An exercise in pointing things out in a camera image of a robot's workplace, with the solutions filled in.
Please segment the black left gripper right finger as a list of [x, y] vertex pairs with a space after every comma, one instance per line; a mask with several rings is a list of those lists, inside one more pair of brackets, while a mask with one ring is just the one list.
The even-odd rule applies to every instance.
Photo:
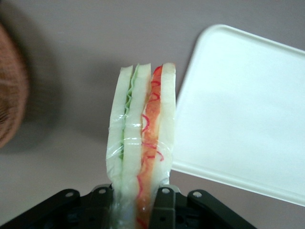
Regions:
[[183, 195], [178, 187], [159, 187], [150, 217], [151, 229], [185, 229], [182, 208], [177, 205]]

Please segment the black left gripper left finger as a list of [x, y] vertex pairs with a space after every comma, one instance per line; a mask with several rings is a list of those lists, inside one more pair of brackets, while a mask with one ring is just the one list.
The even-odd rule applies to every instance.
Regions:
[[111, 184], [96, 186], [85, 198], [81, 229], [109, 229], [113, 203]]

